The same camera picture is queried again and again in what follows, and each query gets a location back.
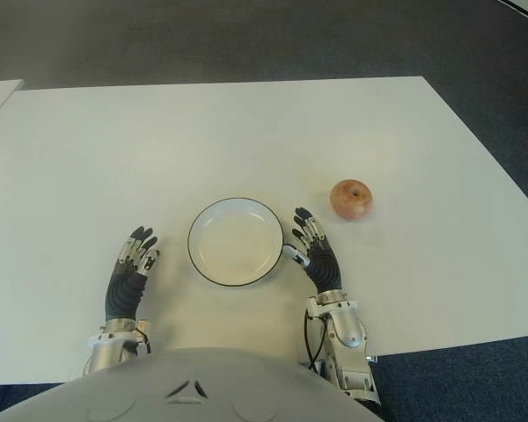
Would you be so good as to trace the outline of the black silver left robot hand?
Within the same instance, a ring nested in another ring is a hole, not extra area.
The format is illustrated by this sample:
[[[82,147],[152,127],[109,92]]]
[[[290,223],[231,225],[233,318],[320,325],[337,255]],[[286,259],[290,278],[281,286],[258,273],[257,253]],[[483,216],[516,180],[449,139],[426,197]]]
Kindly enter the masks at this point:
[[[105,320],[136,319],[147,280],[159,250],[153,228],[140,226],[124,242],[115,261],[105,297]]]

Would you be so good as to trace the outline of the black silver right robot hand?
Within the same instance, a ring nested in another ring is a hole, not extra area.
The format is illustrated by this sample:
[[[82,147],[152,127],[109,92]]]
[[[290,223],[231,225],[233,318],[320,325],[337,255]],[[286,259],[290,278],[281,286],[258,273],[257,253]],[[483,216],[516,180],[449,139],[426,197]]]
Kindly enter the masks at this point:
[[[325,231],[315,216],[304,207],[296,207],[293,216],[298,226],[292,234],[301,242],[305,252],[285,244],[282,252],[296,262],[313,282],[319,294],[341,290],[341,271]]]

